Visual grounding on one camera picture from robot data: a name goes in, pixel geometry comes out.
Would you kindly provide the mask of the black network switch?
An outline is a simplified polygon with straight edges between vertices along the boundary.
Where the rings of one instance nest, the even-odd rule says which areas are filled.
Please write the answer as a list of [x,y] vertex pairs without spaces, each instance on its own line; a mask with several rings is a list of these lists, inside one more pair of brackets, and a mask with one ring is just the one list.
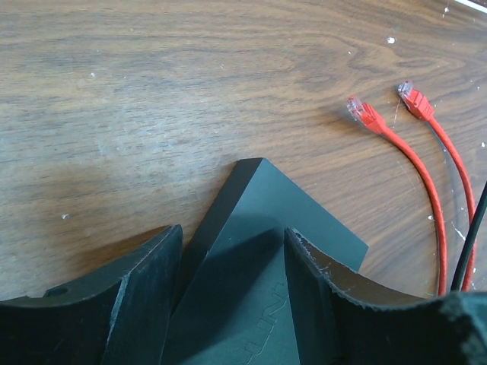
[[352,269],[368,246],[267,159],[236,162],[182,257],[164,364],[297,364],[291,227]]

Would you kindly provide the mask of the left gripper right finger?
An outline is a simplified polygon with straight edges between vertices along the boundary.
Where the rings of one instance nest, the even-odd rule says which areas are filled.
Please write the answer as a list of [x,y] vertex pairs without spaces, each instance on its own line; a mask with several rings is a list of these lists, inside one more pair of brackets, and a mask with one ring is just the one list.
[[285,270],[302,364],[484,364],[486,294],[414,297],[353,271],[295,229]]

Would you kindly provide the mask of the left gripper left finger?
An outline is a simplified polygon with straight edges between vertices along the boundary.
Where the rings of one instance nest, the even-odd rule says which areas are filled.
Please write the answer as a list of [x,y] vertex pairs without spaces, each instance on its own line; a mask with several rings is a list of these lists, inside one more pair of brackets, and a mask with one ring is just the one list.
[[3,364],[159,364],[183,232],[139,248],[42,297],[1,302]]

